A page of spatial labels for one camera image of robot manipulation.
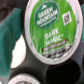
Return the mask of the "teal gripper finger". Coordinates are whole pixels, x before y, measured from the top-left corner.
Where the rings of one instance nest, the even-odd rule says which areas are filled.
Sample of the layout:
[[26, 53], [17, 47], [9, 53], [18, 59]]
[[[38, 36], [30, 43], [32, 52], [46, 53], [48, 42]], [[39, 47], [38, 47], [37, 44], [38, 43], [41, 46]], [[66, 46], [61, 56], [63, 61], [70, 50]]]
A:
[[0, 67], [8, 68], [11, 64], [12, 50], [22, 33], [22, 11], [14, 8], [0, 23]]

